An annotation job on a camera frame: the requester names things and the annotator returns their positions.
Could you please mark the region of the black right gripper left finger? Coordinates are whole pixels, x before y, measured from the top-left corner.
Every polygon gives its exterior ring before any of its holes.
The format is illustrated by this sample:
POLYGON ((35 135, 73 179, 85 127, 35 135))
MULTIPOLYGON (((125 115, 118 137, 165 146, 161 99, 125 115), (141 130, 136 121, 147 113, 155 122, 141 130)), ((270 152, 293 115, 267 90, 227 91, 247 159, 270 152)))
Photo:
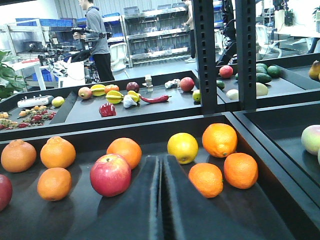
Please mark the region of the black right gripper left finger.
POLYGON ((129 189, 96 221, 68 240, 159 240, 160 159, 150 155, 129 189))

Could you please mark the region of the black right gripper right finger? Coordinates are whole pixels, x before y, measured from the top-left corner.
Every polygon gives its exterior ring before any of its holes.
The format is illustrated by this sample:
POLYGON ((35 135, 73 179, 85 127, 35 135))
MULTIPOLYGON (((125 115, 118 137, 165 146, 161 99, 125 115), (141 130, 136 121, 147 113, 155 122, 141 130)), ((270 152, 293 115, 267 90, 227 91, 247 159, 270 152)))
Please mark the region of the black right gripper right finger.
POLYGON ((207 199, 171 155, 163 156, 162 219, 166 240, 293 240, 259 186, 227 187, 207 199))

